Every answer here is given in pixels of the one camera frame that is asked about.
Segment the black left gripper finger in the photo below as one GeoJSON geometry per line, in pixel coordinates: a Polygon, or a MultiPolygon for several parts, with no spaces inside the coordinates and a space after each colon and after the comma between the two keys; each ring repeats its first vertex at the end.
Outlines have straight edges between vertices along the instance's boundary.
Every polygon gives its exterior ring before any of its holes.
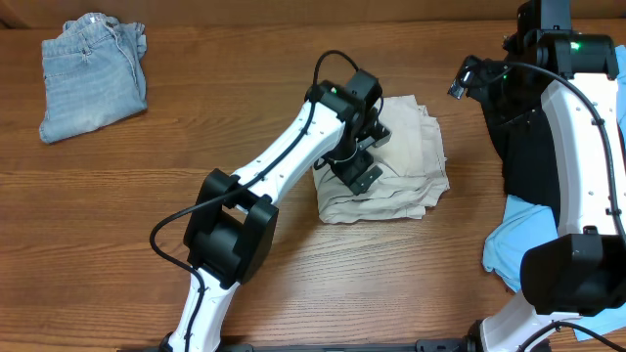
{"type": "Polygon", "coordinates": [[[349,189],[355,196],[364,194],[381,175],[382,170],[377,165],[374,165],[369,170],[357,176],[349,185],[349,189]]]}
{"type": "Polygon", "coordinates": [[[375,119],[359,132],[359,149],[379,148],[391,137],[391,131],[375,119]]]}

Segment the beige khaki shorts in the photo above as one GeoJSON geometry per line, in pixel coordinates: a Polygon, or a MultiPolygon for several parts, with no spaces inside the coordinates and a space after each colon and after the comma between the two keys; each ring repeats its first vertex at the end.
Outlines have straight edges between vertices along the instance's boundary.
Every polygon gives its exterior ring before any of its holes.
{"type": "Polygon", "coordinates": [[[449,190],[440,126],[426,106],[413,95],[386,97],[380,122],[391,136],[368,149],[381,170],[368,191],[353,195],[328,166],[313,172],[323,222],[420,219],[449,190]]]}

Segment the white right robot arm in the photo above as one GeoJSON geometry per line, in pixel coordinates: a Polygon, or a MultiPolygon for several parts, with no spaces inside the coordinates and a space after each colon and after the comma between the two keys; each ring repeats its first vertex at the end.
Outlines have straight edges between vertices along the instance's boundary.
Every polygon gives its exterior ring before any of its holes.
{"type": "Polygon", "coordinates": [[[524,251],[520,289],[476,322],[469,351],[544,350],[547,337],[625,303],[625,156],[610,37],[534,30],[507,56],[465,59],[450,94],[482,107],[507,191],[548,205],[557,235],[524,251]]]}

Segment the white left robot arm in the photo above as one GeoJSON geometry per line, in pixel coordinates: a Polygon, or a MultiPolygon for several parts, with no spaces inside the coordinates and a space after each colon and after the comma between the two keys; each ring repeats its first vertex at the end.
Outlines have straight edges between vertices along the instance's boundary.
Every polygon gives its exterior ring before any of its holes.
{"type": "Polygon", "coordinates": [[[228,175],[215,169],[204,179],[184,244],[191,272],[189,294],[175,331],[160,351],[215,351],[228,307],[269,253],[279,205],[310,168],[330,167],[352,195],[380,177],[369,147],[384,144],[378,83],[336,86],[325,80],[309,89],[297,117],[254,161],[228,175]]]}

